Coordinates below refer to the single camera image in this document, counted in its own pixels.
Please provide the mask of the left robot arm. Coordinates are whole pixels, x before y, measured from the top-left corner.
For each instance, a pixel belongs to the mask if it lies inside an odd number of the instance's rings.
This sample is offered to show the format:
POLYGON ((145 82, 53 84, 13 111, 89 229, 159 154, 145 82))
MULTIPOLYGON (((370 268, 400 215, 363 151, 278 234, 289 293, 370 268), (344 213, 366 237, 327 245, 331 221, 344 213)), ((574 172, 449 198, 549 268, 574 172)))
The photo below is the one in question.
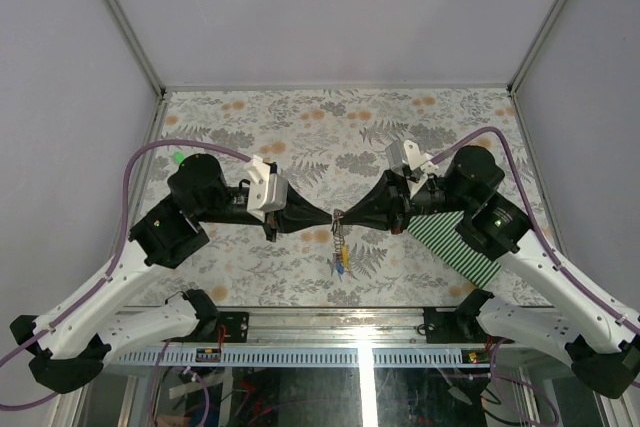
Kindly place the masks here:
POLYGON ((257 225, 269 241, 330 224, 330 215, 301 197, 276 165, 255 156, 245 170, 243 182, 230 187, 214 156, 187 157, 167 181, 169 195, 131 228, 121 253, 49 312, 21 315, 11 323, 15 340, 28 345, 37 383, 69 393, 111 361, 151 343, 215 338, 219 311, 202 289, 185 290, 128 319, 116 316, 131 297, 208 243, 204 224, 257 225))

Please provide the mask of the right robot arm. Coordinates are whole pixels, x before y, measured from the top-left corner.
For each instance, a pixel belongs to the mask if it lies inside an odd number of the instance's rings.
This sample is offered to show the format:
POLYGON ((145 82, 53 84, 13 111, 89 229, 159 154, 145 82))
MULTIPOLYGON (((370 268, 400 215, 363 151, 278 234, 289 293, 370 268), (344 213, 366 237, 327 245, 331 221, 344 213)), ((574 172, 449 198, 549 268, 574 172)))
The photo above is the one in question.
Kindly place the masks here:
POLYGON ((458 334, 472 342, 486 334, 513 340, 565 364, 596 393, 620 398, 639 377, 638 311, 552 248, 533 216, 499 193, 504 172, 493 155, 465 146, 438 175, 411 141, 387 153, 390 169, 342 223, 399 234, 416 217, 461 213, 455 231, 463 243, 521 277, 560 315, 529 312, 476 289, 456 310, 458 334))

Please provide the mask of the green striped cloth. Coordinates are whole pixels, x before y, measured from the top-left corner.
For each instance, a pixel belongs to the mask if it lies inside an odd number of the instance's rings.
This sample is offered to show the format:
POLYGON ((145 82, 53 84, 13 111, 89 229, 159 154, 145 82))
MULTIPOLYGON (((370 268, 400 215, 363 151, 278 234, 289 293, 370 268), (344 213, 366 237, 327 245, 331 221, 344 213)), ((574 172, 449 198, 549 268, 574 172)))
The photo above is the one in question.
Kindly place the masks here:
POLYGON ((477 287, 484 288, 497 276, 501 267, 463 242, 455 230, 462 217, 461 212, 414 217, 407 231, 448 267, 477 287))

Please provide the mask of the green tag key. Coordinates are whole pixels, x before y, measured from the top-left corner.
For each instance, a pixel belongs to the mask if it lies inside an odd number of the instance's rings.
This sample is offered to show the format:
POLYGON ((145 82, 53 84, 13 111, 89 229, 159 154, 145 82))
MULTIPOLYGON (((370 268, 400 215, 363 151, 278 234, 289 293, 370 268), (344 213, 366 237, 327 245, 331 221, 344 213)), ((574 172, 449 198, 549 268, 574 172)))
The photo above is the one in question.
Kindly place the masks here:
POLYGON ((173 153, 172 159, 176 165, 180 165, 184 162, 185 156, 182 152, 176 151, 173 153))

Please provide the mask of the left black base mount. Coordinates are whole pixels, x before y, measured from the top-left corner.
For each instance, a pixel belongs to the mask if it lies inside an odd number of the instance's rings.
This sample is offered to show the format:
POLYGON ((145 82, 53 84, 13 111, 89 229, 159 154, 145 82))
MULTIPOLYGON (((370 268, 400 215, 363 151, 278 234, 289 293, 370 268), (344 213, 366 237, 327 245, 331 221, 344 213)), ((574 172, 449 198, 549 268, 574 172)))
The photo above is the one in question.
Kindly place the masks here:
POLYGON ((186 337, 188 342, 246 343, 250 314, 246 311, 223 311, 217 319, 186 337))

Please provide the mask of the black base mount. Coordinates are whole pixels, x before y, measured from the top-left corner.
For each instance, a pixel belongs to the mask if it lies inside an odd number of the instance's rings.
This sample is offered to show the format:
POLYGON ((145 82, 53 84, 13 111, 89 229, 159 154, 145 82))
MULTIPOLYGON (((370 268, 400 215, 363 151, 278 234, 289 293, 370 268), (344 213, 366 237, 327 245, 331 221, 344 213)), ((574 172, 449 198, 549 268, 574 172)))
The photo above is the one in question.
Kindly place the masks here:
POLYGON ((424 307, 422 322, 415 328, 428 344, 487 344, 502 340, 501 336, 486 333, 479 325, 478 309, 446 310, 424 307))
POLYGON ((250 314, 246 311, 223 311, 217 319, 186 337, 188 342, 246 343, 250 314))

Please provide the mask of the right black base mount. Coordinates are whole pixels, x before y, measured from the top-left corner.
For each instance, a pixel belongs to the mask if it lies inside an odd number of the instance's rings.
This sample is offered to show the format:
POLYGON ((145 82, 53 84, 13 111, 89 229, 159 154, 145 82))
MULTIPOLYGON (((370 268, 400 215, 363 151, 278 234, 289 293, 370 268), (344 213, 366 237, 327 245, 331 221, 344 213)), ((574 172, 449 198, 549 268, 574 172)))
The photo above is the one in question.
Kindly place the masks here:
POLYGON ((501 336, 486 333, 479 325, 478 309, 446 310, 424 307, 422 322, 415 328, 428 344, 487 344, 502 340, 501 336))

